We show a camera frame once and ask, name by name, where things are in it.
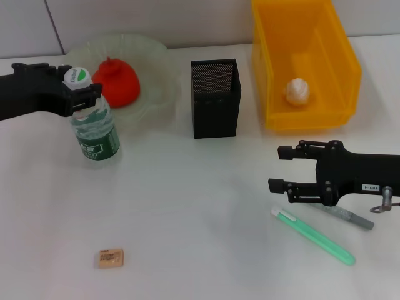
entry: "gray wall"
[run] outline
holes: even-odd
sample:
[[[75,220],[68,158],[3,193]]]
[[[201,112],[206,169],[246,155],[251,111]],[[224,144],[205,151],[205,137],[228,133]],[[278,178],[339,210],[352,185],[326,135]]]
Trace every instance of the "gray wall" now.
[[[0,0],[0,58],[61,54],[45,0]],[[169,47],[250,43],[251,0],[47,0],[63,48],[102,33]],[[333,0],[349,36],[400,34],[399,0]]]

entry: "white ball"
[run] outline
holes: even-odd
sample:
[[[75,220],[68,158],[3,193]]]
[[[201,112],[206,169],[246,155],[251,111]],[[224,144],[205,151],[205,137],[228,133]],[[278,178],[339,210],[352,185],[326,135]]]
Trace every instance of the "white ball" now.
[[[286,100],[293,105],[305,105],[308,103],[310,90],[307,81],[296,78],[286,86]]]

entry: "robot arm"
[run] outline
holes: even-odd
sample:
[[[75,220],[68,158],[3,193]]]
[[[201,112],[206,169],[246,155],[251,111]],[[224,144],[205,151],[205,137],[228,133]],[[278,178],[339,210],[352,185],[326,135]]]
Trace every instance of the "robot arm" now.
[[[382,206],[371,209],[373,213],[391,210],[392,196],[400,196],[400,156],[358,154],[347,151],[341,141],[300,141],[295,149],[278,148],[280,159],[315,159],[315,183],[287,182],[270,179],[272,193],[284,194],[290,203],[322,203],[335,206],[351,193],[382,195]]]
[[[14,74],[0,76],[0,120],[49,111],[68,117],[74,111],[89,108],[101,96],[102,85],[91,84],[84,89],[70,90],[64,83],[71,66],[41,64],[12,64]]]

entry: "small brown box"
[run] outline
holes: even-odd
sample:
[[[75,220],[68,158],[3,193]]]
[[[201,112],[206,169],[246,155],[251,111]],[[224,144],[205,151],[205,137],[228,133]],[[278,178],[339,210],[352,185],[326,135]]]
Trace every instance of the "small brown box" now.
[[[99,269],[119,268],[124,265],[124,250],[111,249],[99,252]]]

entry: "marker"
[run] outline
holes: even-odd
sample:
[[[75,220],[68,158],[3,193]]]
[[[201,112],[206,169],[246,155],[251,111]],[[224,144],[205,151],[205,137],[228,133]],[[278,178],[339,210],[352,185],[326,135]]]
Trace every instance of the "marker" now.
[[[289,214],[287,211],[284,211],[282,208],[274,207],[271,210],[271,214],[276,216],[282,222],[291,226],[293,229],[301,233],[312,242],[316,243],[319,247],[332,254],[344,264],[352,266],[356,262],[356,259],[350,252],[346,251],[335,242],[332,242],[325,235],[308,226],[306,223]]]

